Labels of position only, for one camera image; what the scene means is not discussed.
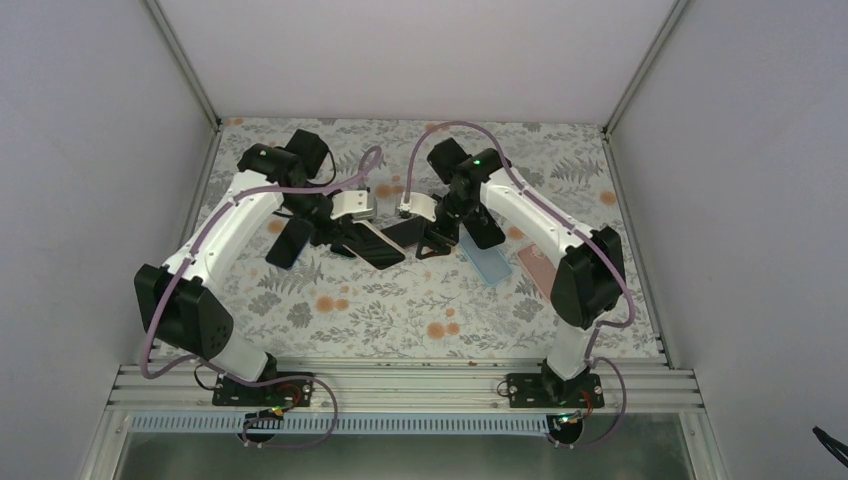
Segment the black phone case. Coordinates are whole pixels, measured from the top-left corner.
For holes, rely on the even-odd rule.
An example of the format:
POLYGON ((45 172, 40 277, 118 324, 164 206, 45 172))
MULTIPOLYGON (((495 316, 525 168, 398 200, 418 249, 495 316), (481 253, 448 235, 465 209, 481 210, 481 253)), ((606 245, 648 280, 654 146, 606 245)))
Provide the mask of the black phone case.
POLYGON ((487 250, 503 244, 506 235, 484 205, 479 205, 463 221, 463 225, 474 244, 487 250))

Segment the black phone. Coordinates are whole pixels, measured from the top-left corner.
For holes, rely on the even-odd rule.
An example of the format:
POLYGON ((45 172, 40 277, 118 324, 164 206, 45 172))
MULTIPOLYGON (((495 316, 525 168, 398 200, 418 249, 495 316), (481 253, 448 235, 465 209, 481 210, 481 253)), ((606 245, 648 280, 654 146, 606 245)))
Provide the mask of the black phone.
POLYGON ((341 243, 354 256, 377 270, 388 269, 406 259, 404 248, 369 221, 353 221, 346 228, 341 243))
POLYGON ((315 227, 307 220, 290 219, 265 256, 265 261, 277 268, 290 270, 303 249, 310 243, 315 227))

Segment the light blue phone case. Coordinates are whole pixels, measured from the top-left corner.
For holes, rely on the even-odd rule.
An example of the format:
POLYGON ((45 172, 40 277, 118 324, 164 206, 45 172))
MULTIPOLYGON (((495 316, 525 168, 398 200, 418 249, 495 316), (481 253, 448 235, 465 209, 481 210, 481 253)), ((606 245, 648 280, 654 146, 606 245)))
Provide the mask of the light blue phone case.
POLYGON ((496 287, 512 276, 513 269, 498 247, 481 249, 468 234, 460 238, 459 247, 484 285, 496 287))

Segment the pink phone case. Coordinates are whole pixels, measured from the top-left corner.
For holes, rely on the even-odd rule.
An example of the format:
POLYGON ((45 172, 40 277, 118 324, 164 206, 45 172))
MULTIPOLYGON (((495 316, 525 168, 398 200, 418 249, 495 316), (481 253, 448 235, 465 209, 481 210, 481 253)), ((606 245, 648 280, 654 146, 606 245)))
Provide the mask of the pink phone case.
POLYGON ((549 300, 556 278, 556 268, 551 261, 535 244, 519 250, 517 259, 539 294, 549 300))

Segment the phone from blue case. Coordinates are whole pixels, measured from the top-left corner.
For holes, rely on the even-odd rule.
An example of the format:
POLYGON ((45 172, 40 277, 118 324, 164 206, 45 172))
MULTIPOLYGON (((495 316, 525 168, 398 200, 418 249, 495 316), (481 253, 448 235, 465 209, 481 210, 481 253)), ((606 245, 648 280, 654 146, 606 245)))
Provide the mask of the phone from blue case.
POLYGON ((330 245, 330 251, 334 254, 340 255, 345 258, 355 258, 356 255, 350 252, 343 244, 339 242, 334 242, 330 245))

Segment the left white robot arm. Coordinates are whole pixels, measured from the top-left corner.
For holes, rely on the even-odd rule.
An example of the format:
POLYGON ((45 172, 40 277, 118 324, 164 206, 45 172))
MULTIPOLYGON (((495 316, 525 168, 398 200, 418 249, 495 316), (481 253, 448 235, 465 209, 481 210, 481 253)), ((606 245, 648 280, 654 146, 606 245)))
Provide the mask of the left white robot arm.
POLYGON ((204 366, 238 382, 239 392, 255 405, 270 402, 278 377, 270 354, 234 331, 234 320, 217 294, 231 267, 256 230, 285 200, 329 194, 364 181, 383 159, 380 147, 364 153, 352 177, 327 185, 311 183, 308 167, 328 154, 316 134, 298 130, 283 147, 257 143, 237 164, 225 194, 185 244, 162 265, 142 265, 134 277, 146 332, 139 366, 146 379, 156 379, 177 366, 149 367, 151 348, 160 341, 184 351, 183 361, 204 366))

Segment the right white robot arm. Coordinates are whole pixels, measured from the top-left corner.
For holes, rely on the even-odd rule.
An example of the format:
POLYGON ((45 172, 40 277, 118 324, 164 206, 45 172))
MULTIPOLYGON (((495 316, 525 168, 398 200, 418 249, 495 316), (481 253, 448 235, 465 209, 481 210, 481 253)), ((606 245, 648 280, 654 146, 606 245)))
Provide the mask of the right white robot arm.
POLYGON ((491 229, 472 220, 487 211, 520 229, 554 266, 550 302, 559 321, 552 350, 542 362, 541 391, 552 406, 567 406, 588 377, 600 316, 616 306, 626 289, 621 236, 611 227, 592 228, 567 215, 496 149, 471 155, 449 138, 431 150, 427 162, 448 191, 421 200, 425 225, 417 258, 448 254, 462 226, 481 239, 491 229))

